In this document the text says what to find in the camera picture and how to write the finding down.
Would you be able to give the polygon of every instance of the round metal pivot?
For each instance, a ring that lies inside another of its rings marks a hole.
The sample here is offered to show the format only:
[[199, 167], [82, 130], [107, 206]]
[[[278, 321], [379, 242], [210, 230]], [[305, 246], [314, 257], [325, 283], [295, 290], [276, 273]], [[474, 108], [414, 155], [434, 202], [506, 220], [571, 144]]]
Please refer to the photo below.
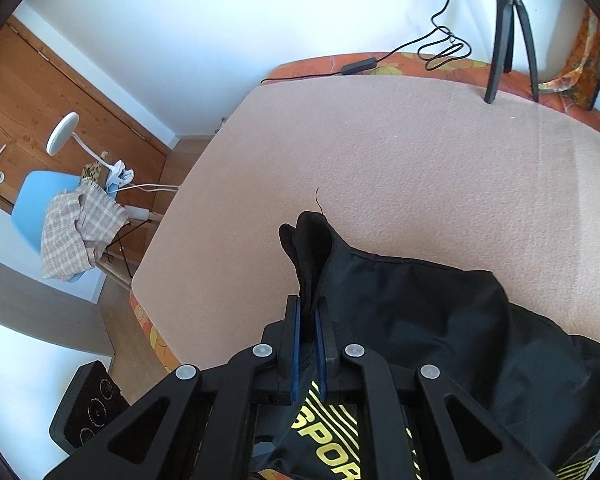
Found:
[[365, 347], [358, 344], [345, 346], [344, 353], [349, 357], [362, 357], [365, 354]]
[[260, 343], [253, 347], [253, 355], [256, 357], [269, 357], [273, 352], [273, 348], [271, 346]]
[[182, 365], [176, 369], [176, 377], [182, 381], [188, 381], [196, 376], [196, 367], [192, 365]]
[[440, 377], [440, 368], [436, 365], [424, 365], [420, 368], [420, 373], [427, 379], [437, 379]]

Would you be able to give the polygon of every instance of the white desk lamp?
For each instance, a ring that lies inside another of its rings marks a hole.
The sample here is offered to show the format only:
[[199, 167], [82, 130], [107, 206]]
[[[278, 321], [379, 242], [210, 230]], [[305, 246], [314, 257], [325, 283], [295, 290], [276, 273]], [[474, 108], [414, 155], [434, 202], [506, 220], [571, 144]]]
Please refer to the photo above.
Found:
[[112, 184], [115, 184], [118, 187], [129, 184], [134, 179], [134, 170], [126, 170], [125, 165], [121, 160], [117, 161], [113, 166], [107, 164], [99, 156], [93, 153], [89, 147], [80, 140], [80, 137], [78, 137], [74, 131], [79, 120], [80, 116], [75, 112], [71, 112], [62, 118], [49, 137], [48, 143], [46, 144], [46, 152], [49, 155], [54, 156], [66, 144], [69, 137], [73, 137], [78, 144], [82, 146], [85, 152], [89, 153], [100, 164], [109, 168], [105, 189], [109, 189], [109, 186]]

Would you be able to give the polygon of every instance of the camera lens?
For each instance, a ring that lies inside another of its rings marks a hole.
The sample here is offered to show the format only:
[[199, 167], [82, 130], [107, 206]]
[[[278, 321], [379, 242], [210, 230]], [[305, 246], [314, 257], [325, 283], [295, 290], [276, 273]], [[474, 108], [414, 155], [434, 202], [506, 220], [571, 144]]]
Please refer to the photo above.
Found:
[[108, 379], [103, 379], [100, 381], [100, 393], [105, 400], [109, 400], [111, 397], [113, 397], [113, 386]]
[[107, 410], [100, 399], [91, 399], [87, 413], [94, 426], [101, 428], [107, 421]]
[[83, 444], [86, 444], [87, 441], [90, 440], [93, 436], [93, 431], [91, 431], [89, 428], [82, 428], [80, 430], [80, 442]]

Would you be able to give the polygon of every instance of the beige table surface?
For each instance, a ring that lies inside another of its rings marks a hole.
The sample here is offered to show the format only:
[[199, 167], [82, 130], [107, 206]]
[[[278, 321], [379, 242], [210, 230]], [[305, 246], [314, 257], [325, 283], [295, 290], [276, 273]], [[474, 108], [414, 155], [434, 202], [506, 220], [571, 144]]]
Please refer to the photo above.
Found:
[[455, 82], [333, 77], [252, 91], [168, 209], [133, 292], [181, 362], [225, 363], [298, 291], [278, 227], [324, 213], [365, 251], [489, 269], [600, 341], [600, 134]]

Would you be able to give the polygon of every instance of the tripod leg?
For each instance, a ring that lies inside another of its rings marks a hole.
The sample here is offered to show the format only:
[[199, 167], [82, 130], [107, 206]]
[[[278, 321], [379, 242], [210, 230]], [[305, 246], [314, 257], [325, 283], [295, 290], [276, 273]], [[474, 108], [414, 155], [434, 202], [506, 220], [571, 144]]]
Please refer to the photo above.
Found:
[[513, 2], [511, 0], [496, 0], [496, 35], [493, 41], [493, 57], [491, 57], [491, 71], [489, 72], [489, 83], [484, 95], [486, 103], [493, 103], [498, 91], [500, 74], [504, 68], [504, 58], [508, 42], [504, 39], [509, 37], [509, 31], [513, 24]]
[[509, 43], [507, 44], [507, 53], [504, 57], [504, 70], [505, 74], [511, 72], [511, 66], [513, 65], [513, 34], [515, 29], [513, 18], [511, 19], [511, 27], [509, 27]]
[[526, 57], [529, 60], [529, 78], [531, 79], [531, 94], [537, 103], [538, 96], [538, 64], [536, 63], [536, 46], [534, 45], [534, 35], [531, 32], [531, 22], [526, 13], [525, 4], [521, 0], [516, 1], [516, 9], [522, 28], [522, 36], [525, 38]]

